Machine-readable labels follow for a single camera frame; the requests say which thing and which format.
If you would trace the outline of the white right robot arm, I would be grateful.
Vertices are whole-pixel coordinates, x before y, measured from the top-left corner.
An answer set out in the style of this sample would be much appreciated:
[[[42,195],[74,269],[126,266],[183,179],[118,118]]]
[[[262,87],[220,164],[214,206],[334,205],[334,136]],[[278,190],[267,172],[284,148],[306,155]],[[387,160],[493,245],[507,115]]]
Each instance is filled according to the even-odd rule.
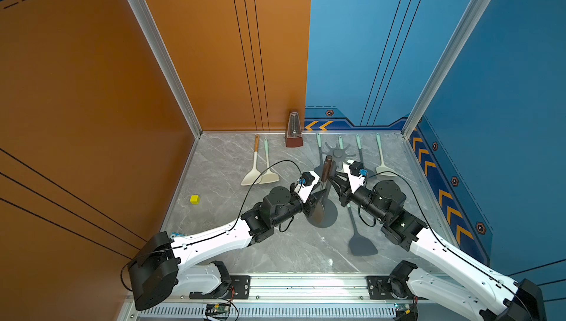
[[[427,222],[403,207],[406,195],[393,180],[365,186],[363,169],[345,168],[329,181],[343,206],[353,204],[367,212],[392,243],[428,261],[451,281],[443,281],[402,261],[389,275],[399,297],[424,298],[468,320],[546,320],[544,297],[538,285],[520,282],[480,263],[441,238]]]

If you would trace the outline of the cream spatula mint handle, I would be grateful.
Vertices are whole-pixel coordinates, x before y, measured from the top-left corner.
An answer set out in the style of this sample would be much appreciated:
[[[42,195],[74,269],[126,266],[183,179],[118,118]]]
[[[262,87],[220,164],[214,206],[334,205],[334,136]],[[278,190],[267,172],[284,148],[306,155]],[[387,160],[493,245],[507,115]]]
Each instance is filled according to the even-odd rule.
[[[377,141],[377,148],[380,154],[380,165],[376,167],[376,174],[377,175],[383,175],[383,176],[389,176],[389,177],[395,177],[396,176],[396,172],[390,168],[389,166],[386,165],[385,162],[385,155],[383,152],[383,144],[382,144],[382,140],[381,140],[381,136],[379,133],[376,134],[376,141]]]

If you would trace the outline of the grey turner mint handle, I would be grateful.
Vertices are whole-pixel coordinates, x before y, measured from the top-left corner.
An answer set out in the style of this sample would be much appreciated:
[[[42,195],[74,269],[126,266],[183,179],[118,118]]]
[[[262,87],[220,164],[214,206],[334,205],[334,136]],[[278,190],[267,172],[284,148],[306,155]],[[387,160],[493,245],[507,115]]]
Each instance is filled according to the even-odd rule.
[[[360,163],[363,164],[364,167],[366,167],[364,158],[363,158],[363,149],[362,149],[362,143],[361,143],[361,136],[360,135],[356,135],[356,143],[358,146],[358,155],[360,158]]]

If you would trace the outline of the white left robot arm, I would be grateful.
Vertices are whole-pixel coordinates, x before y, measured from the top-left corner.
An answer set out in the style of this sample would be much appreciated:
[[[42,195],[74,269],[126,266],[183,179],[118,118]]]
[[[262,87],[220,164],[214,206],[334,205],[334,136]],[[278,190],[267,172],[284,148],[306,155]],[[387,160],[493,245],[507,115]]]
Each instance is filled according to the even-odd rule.
[[[319,217],[322,196],[312,187],[275,187],[227,225],[176,238],[157,233],[127,264],[136,310],[157,306],[178,289],[223,296],[231,277],[215,257],[265,241],[276,227],[293,221],[299,213]]]

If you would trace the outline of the grey kitchen utensil rack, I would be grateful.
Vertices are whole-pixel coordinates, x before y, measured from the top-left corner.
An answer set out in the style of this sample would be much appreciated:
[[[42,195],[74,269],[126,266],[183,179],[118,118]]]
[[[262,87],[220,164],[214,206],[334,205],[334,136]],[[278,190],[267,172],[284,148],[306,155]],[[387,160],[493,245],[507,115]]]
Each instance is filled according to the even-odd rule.
[[[334,148],[331,148],[328,143],[326,143],[326,146],[329,149],[329,151],[326,154],[323,153],[324,161],[325,161],[327,155],[330,155],[330,156],[333,157],[333,164],[332,164],[332,168],[331,168],[331,171],[330,171],[330,175],[335,174],[336,171],[342,171],[343,163],[348,158],[355,156],[354,154],[347,154],[346,153],[346,150],[349,148],[349,145],[347,147],[344,147],[344,150],[340,150],[339,143]],[[325,195],[324,201],[323,201],[326,215],[325,215],[325,218],[324,218],[321,226],[319,226],[318,228],[328,228],[328,227],[332,226],[338,218],[338,209],[336,207],[336,204],[334,202],[332,202],[329,198],[330,193],[333,191],[332,184],[330,182],[327,182],[326,188],[327,188],[326,189],[327,192],[326,192],[326,195]]]

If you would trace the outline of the cream slotted turner mint handle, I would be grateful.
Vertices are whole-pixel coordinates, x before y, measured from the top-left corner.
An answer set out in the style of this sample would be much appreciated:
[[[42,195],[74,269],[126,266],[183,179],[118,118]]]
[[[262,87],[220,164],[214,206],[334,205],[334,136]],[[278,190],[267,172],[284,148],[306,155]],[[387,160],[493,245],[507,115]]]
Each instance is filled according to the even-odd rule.
[[[264,139],[264,149],[265,149],[265,161],[267,168],[265,172],[261,175],[260,184],[271,184],[274,182],[278,182],[280,180],[279,175],[271,170],[269,145],[267,138]]]

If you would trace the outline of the brown wooden handle utensil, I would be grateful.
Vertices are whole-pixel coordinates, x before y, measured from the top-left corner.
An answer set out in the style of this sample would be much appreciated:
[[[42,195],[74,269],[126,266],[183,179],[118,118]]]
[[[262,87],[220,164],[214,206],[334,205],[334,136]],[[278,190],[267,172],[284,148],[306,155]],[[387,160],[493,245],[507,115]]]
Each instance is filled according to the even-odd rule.
[[[240,185],[251,186],[253,184],[261,182],[261,173],[257,169],[257,159],[258,159],[258,149],[259,149],[259,135],[254,137],[254,155],[251,170],[244,176]]]

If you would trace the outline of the steel ladle dark brown handle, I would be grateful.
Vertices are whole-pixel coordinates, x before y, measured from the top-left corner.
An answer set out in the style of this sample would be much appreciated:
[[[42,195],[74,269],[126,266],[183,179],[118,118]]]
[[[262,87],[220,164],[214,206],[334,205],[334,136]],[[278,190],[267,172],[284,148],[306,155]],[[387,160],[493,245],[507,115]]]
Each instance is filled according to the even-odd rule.
[[[316,227],[321,226],[326,215],[323,201],[327,189],[326,188],[327,180],[328,180],[328,176],[330,175],[332,164],[333,164],[333,157],[327,155],[321,172],[322,173],[321,189],[313,194],[315,197],[315,209],[312,216],[309,218],[309,222]]]

